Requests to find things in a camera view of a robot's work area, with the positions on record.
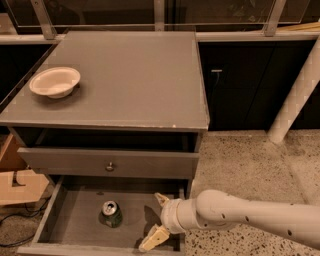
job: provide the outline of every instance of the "open drawer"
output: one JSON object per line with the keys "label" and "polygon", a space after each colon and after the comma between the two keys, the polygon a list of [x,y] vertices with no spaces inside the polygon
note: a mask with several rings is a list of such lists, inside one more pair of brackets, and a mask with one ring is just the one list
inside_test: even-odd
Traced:
{"label": "open drawer", "polygon": [[198,153],[20,148],[36,172],[59,175],[192,179]]}
{"label": "open drawer", "polygon": [[[183,181],[62,176],[29,247],[18,255],[139,255],[139,244],[154,224],[161,225],[155,192],[183,198]],[[118,203],[118,228],[101,222],[106,201]],[[148,255],[184,255],[184,236],[171,235]]]}

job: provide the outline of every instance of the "white bowl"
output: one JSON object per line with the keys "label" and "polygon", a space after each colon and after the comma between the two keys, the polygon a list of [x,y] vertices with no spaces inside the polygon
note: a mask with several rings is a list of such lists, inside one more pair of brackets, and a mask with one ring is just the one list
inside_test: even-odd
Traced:
{"label": "white bowl", "polygon": [[58,99],[67,96],[80,81],[80,73],[69,67],[50,68],[37,74],[29,83],[30,90],[38,95]]}

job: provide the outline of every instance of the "nightstand top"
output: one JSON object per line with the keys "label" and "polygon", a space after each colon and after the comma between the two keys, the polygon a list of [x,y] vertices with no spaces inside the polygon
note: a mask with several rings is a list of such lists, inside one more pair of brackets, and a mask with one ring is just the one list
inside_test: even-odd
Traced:
{"label": "nightstand top", "polygon": [[29,80],[1,113],[0,123],[92,129],[208,128],[192,32],[70,31],[38,72],[60,66],[81,74],[71,95],[61,99],[35,95]]}

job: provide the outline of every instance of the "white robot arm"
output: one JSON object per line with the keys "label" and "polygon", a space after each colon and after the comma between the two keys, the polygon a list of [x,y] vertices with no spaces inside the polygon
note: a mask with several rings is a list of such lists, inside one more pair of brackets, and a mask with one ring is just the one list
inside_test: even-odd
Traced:
{"label": "white robot arm", "polygon": [[226,229],[242,223],[320,250],[320,207],[240,199],[205,190],[195,199],[173,199],[156,194],[162,226],[155,225],[139,249],[146,252],[170,234],[189,229]]}

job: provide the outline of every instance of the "closed drawer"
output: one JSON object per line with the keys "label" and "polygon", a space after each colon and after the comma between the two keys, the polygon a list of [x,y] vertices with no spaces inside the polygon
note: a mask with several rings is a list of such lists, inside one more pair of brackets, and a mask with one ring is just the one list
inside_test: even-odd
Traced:
{"label": "closed drawer", "polygon": [[197,153],[20,148],[20,156],[44,174],[192,179]]}

